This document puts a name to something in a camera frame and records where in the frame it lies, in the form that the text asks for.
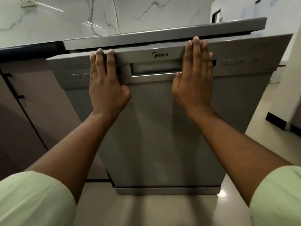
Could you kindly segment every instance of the hand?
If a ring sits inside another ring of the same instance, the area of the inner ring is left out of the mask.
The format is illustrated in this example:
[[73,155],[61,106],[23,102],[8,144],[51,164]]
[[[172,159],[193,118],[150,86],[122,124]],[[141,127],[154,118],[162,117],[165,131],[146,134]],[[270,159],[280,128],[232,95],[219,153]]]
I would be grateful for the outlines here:
[[90,55],[89,95],[93,106],[92,114],[101,114],[114,122],[131,99],[127,86],[120,86],[116,74],[114,50],[107,54],[107,73],[103,63],[103,50]]
[[190,118],[212,110],[212,56],[212,52],[208,53],[208,42],[201,43],[194,37],[186,44],[182,72],[173,79],[172,94]]

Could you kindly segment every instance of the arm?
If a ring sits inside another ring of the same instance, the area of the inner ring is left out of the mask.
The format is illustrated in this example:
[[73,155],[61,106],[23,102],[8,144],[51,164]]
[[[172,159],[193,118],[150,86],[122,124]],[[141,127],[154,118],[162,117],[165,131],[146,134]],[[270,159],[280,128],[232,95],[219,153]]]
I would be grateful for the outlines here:
[[93,112],[27,169],[61,181],[69,188],[76,202],[102,139],[131,98],[129,89],[118,82],[113,50],[107,56],[107,74],[101,49],[90,56],[90,62],[89,94]]
[[247,205],[260,182],[278,167],[291,165],[222,120],[210,107],[212,53],[195,37],[185,48],[182,73],[172,85],[176,101],[198,125]]

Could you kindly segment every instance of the wall socket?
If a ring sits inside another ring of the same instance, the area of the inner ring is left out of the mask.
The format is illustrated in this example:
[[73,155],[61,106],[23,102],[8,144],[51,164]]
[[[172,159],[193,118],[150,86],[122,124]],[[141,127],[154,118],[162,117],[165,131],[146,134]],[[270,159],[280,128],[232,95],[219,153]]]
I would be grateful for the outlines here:
[[31,6],[36,6],[36,1],[35,0],[19,0],[20,7],[25,8],[25,7],[31,7]]

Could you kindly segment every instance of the midea logo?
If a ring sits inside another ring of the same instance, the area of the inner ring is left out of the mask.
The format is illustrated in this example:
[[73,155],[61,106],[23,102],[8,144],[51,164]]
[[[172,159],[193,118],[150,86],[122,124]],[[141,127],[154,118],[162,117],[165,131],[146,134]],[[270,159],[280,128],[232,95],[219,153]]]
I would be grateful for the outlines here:
[[156,53],[156,52],[153,52],[151,55],[152,55],[153,58],[157,58],[157,57],[168,56],[168,53]]

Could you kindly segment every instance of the marble backsplash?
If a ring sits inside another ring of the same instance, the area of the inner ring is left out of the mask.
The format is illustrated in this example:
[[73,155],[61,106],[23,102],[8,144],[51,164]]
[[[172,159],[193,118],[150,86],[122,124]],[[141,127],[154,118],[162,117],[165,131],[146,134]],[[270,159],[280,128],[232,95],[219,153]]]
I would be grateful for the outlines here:
[[209,23],[213,0],[0,0],[0,48]]

